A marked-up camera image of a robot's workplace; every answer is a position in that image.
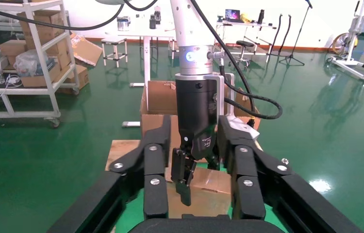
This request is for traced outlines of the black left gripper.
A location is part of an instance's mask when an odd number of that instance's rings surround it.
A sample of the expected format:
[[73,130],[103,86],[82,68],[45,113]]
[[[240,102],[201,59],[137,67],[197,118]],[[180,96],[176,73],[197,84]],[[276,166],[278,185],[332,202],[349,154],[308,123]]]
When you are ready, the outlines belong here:
[[207,168],[220,170],[219,156],[212,152],[217,122],[217,81],[176,80],[180,148],[172,151],[171,180],[185,206],[191,205],[190,184],[196,161],[205,158]]

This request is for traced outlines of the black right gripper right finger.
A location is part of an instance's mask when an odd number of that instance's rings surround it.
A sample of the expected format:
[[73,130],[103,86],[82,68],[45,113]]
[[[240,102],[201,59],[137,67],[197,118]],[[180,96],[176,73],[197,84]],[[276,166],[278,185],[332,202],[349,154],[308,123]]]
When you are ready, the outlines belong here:
[[290,233],[361,231],[290,166],[257,148],[241,120],[219,118],[217,147],[232,178],[233,218],[263,221],[269,205]]

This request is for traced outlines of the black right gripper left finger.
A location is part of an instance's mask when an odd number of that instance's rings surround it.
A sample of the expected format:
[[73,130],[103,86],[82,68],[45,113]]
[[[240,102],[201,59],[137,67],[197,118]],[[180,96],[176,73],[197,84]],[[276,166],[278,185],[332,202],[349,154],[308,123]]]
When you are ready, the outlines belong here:
[[167,218],[165,168],[170,149],[169,115],[162,125],[146,131],[139,145],[114,160],[48,229],[49,233],[108,233],[126,208],[143,190],[145,219]]

